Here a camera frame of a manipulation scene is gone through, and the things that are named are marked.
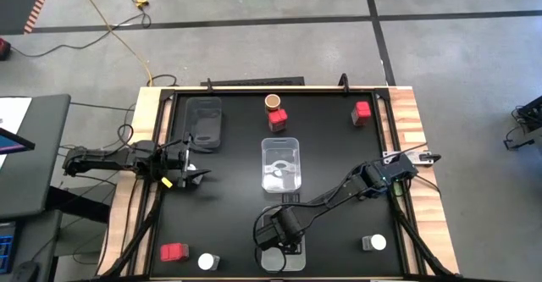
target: red cube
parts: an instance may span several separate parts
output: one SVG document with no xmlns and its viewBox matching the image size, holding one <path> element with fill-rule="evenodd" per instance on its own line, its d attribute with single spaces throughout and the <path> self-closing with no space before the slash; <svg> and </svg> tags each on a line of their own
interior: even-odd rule
<svg viewBox="0 0 542 282">
<path fill-rule="evenodd" d="M 371 107 L 367 101 L 356 102 L 356 107 L 352 111 L 352 122 L 355 126 L 364 125 L 371 119 Z"/>
<path fill-rule="evenodd" d="M 160 247 L 162 262 L 179 261 L 188 258 L 188 245 L 181 243 L 166 244 Z"/>
<path fill-rule="evenodd" d="M 284 109 L 278 109 L 276 111 L 269 112 L 269 129 L 271 129 L 271 131 L 273 132 L 285 129 L 287 119 L 288 114 L 286 114 L 286 111 Z"/>
</svg>

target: concrete floor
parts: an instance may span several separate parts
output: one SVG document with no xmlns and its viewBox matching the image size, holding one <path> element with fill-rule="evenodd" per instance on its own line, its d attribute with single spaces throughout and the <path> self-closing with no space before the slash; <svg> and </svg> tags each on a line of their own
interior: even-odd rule
<svg viewBox="0 0 542 282">
<path fill-rule="evenodd" d="M 368 15 L 366 0 L 150 0 L 155 23 L 176 21 Z M 97 0 L 111 23 L 136 14 L 130 0 Z M 542 0 L 376 0 L 379 14 L 432 14 L 542 9 Z M 100 25 L 86 0 L 47 0 L 36 26 Z M 397 85 L 414 86 L 460 270 L 467 277 L 538 281 L 542 275 L 542 156 L 507 152 L 510 111 L 542 95 L 542 18 L 383 22 Z M 303 75 L 334 85 L 346 72 L 357 85 L 383 85 L 368 22 L 133 30 L 119 34 L 185 86 L 215 80 Z M 60 42 L 84 44 L 100 33 L 9 36 L 26 53 Z M 129 107 L 146 82 L 141 66 L 112 37 L 83 51 L 45 58 L 14 54 L 0 64 L 3 95 L 67 92 L 73 101 Z M 72 106 L 64 143 L 99 147 L 116 139 L 123 112 Z M 91 185 L 64 178 L 54 184 Z M 57 281 L 85 278 L 61 260 Z"/>
</svg>

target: white cylinder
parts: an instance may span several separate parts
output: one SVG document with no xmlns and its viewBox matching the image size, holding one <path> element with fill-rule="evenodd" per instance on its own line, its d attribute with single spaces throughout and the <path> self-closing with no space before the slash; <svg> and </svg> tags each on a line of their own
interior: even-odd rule
<svg viewBox="0 0 542 282">
<path fill-rule="evenodd" d="M 382 235 L 368 235 L 362 238 L 364 251 L 381 251 L 386 248 L 386 239 Z"/>
<path fill-rule="evenodd" d="M 210 253 L 203 253 L 197 260 L 197 265 L 203 270 L 217 270 L 219 256 L 212 255 Z"/>
</svg>

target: black mat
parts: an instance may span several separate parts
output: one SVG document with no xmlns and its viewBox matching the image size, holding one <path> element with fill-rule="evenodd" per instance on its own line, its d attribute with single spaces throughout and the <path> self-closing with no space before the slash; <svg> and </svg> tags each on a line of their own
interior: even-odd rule
<svg viewBox="0 0 542 282">
<path fill-rule="evenodd" d="M 0 0 L 0 35 L 22 34 L 36 0 Z"/>
<path fill-rule="evenodd" d="M 284 94 L 288 128 L 275 135 L 267 125 L 265 94 L 220 96 L 223 104 L 222 144 L 213 154 L 194 154 L 192 162 L 210 173 L 194 192 L 167 191 L 156 228 L 151 260 L 152 277 L 264 277 L 253 257 L 252 224 L 266 207 L 279 203 L 280 194 L 262 188 L 261 141 L 291 136 L 300 143 L 301 201 L 309 201 L 336 186 L 356 164 L 381 154 L 376 119 L 363 128 L 351 124 L 356 101 L 368 93 Z M 175 140 L 182 135 L 187 98 L 175 111 Z M 382 252 L 363 252 L 360 240 L 380 233 L 388 246 Z M 387 199 L 351 200 L 317 219 L 306 234 L 307 266 L 283 277 L 367 277 L 401 275 L 394 220 Z M 182 242 L 190 246 L 185 263 L 162 263 L 160 246 Z M 202 271 L 198 257 L 210 252 L 221 257 L 217 271 Z"/>
</svg>

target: yellow tag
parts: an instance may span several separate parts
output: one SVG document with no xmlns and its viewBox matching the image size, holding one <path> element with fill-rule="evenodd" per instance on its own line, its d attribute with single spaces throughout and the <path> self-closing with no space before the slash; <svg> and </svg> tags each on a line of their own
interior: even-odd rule
<svg viewBox="0 0 542 282">
<path fill-rule="evenodd" d="M 163 183 L 164 185 L 166 185 L 168 188 L 171 188 L 171 186 L 173 185 L 173 184 L 171 183 L 171 181 L 169 181 L 169 180 L 168 180 L 167 178 L 165 178 L 165 177 L 162 178 L 162 183 Z"/>
</svg>

